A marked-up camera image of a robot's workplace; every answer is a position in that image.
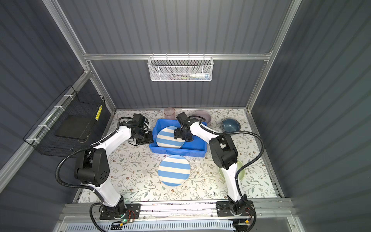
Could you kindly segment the yellow tag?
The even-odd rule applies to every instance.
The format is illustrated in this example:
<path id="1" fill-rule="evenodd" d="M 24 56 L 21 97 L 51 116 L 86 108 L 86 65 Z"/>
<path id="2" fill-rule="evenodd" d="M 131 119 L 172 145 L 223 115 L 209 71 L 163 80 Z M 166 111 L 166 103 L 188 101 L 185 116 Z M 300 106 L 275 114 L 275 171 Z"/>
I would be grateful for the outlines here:
<path id="1" fill-rule="evenodd" d="M 101 115 L 101 112 L 102 112 L 102 105 L 99 106 L 98 110 L 97 110 L 97 113 L 96 113 L 96 116 L 95 116 L 95 120 L 98 121 L 99 118 L 100 118 L 100 115 Z"/>

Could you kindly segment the pink translucent cup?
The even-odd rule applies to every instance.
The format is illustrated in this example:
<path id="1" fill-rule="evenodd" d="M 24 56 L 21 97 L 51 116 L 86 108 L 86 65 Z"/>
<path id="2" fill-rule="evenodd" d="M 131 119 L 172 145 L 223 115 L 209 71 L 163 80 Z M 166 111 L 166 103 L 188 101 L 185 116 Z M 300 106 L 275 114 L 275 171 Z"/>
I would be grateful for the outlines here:
<path id="1" fill-rule="evenodd" d="M 172 107 L 167 107 L 163 110 L 165 119 L 176 120 L 176 110 Z"/>

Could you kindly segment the blue plastic bin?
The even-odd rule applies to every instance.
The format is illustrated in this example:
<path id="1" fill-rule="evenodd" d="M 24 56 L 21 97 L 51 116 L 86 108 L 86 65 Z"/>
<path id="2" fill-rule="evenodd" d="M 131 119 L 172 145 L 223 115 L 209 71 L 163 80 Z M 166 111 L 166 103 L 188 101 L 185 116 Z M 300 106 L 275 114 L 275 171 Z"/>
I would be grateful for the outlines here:
<path id="1" fill-rule="evenodd" d="M 207 152 L 207 143 L 201 138 L 194 136 L 192 142 L 185 142 L 180 148 L 164 148 L 157 144 L 157 135 L 161 130 L 167 127 L 179 128 L 180 123 L 176 120 L 159 119 L 153 128 L 153 140 L 154 142 L 149 145 L 150 150 L 153 153 L 165 154 L 165 155 L 180 155 L 190 157 L 203 158 Z"/>

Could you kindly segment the dark blue bowl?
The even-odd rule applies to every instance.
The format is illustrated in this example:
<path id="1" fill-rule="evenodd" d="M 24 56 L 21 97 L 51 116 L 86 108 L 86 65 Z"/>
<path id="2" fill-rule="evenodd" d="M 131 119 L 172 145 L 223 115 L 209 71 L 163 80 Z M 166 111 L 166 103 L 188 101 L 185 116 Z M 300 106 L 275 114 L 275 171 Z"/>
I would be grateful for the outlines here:
<path id="1" fill-rule="evenodd" d="M 222 121 L 221 129 L 224 132 L 237 132 L 240 131 L 241 125 L 236 119 L 227 118 Z"/>

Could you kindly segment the pink bowl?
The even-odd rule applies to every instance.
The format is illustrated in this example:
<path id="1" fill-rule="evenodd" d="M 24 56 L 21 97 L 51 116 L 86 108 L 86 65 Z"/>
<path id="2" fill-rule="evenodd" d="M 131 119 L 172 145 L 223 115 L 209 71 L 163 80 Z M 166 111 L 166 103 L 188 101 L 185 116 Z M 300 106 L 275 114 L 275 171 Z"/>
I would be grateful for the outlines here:
<path id="1" fill-rule="evenodd" d="M 207 111 L 204 111 L 204 110 L 195 111 L 192 113 L 192 115 L 204 118 L 207 124 L 209 124 L 212 120 L 211 115 Z"/>

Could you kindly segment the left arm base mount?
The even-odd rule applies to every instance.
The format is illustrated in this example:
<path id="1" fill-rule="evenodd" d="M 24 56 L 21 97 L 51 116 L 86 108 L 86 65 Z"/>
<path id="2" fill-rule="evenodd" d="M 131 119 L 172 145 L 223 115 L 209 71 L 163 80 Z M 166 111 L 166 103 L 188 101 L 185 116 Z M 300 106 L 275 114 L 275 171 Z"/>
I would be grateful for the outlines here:
<path id="1" fill-rule="evenodd" d="M 118 204 L 116 207 L 101 205 L 100 220 L 135 220 L 139 218 L 141 204 Z"/>

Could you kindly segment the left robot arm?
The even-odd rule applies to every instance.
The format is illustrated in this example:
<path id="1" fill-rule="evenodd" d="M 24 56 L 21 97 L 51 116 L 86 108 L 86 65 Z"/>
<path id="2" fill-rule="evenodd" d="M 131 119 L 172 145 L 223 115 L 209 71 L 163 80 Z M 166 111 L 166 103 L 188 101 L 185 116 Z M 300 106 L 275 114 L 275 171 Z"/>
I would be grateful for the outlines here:
<path id="1" fill-rule="evenodd" d="M 92 148 L 85 148 L 76 155 L 74 177 L 89 187 L 104 206 L 111 208 L 118 207 L 123 202 L 123 197 L 109 180 L 108 158 L 125 141 L 133 146 L 154 142 L 145 116 L 134 114 L 132 117 L 119 118 L 117 127 L 110 134 L 94 143 Z"/>

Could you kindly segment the white vented strip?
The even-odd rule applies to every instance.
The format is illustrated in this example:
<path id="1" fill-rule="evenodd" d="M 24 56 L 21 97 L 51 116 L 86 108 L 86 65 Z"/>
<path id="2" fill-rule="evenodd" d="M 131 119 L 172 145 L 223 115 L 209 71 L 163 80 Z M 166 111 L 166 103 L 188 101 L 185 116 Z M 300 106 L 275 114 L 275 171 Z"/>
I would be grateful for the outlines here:
<path id="1" fill-rule="evenodd" d="M 99 223 L 106 232 L 188 232 L 188 231 L 231 231 L 235 230 L 229 220 L 178 220 L 178 221 L 136 221 L 122 226 L 112 222 Z"/>

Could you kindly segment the light green bowl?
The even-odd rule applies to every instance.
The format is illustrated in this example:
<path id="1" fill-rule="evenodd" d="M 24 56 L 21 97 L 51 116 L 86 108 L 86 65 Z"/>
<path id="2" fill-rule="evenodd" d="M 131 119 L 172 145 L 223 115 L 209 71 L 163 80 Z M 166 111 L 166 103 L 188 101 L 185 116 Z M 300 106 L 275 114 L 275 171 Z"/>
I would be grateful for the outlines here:
<path id="1" fill-rule="evenodd" d="M 241 161 L 237 161 L 237 171 L 243 166 L 242 162 Z M 225 177 L 224 177 L 224 174 L 222 172 L 222 169 L 219 168 L 218 169 L 218 172 L 219 172 L 219 175 L 221 176 L 221 179 L 225 180 Z M 240 181 L 242 181 L 244 179 L 244 176 L 245 176 L 245 169 L 242 169 L 240 172 L 239 172 L 239 175 L 238 175 L 238 179 Z"/>

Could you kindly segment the blue white striped plate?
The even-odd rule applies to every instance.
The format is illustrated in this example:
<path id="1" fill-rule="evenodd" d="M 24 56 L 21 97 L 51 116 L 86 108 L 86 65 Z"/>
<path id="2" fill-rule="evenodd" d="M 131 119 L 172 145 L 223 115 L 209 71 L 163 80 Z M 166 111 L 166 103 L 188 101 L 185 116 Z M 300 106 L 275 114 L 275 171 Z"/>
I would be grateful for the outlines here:
<path id="1" fill-rule="evenodd" d="M 181 148 L 185 141 L 179 138 L 174 138 L 175 129 L 177 129 L 175 126 L 169 126 L 162 129 L 156 137 L 157 146 L 161 148 Z"/>

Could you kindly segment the black pad in basket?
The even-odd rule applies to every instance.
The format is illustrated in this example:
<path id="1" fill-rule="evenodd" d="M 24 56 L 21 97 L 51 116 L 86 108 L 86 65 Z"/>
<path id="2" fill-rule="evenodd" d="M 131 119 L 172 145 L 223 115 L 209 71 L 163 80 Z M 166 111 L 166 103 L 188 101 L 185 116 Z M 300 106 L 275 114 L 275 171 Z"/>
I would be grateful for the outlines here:
<path id="1" fill-rule="evenodd" d="M 55 136 L 83 140 L 88 136 L 90 118 L 69 115 L 56 130 Z"/>

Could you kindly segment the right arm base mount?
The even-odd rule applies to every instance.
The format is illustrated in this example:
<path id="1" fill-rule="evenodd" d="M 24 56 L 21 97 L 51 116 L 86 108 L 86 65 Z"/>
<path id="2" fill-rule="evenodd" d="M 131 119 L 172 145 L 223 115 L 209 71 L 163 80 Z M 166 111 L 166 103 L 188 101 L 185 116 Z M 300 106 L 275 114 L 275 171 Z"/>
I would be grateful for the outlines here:
<path id="1" fill-rule="evenodd" d="M 252 217 L 256 215 L 252 201 L 244 200 L 234 202 L 218 201 L 215 204 L 217 215 L 219 217 Z"/>

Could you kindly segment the pens in white basket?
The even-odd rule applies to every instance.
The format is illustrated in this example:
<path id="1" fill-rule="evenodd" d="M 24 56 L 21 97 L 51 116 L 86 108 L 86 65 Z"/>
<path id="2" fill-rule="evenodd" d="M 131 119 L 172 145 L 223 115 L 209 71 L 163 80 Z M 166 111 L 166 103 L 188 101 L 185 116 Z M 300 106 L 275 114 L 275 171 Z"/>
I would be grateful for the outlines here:
<path id="1" fill-rule="evenodd" d="M 200 80 L 200 81 L 211 80 L 211 76 L 209 73 L 188 73 L 188 74 L 170 73 L 170 74 L 167 74 L 167 76 L 172 79 L 183 79 L 183 80 Z"/>

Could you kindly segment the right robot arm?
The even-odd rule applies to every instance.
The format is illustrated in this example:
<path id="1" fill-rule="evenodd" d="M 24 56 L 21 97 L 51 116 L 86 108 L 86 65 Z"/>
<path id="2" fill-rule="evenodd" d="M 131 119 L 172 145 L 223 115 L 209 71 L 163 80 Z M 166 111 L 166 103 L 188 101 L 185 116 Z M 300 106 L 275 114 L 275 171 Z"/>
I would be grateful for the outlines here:
<path id="1" fill-rule="evenodd" d="M 186 142 L 193 141 L 197 136 L 205 141 L 211 151 L 215 165 L 221 169 L 228 189 L 228 200 L 236 203 L 242 199 L 237 175 L 238 151 L 230 135 L 224 135 L 203 125 L 197 117 L 189 117 L 186 113 L 180 113 L 176 119 L 181 128 L 174 131 L 174 138 L 180 138 Z"/>

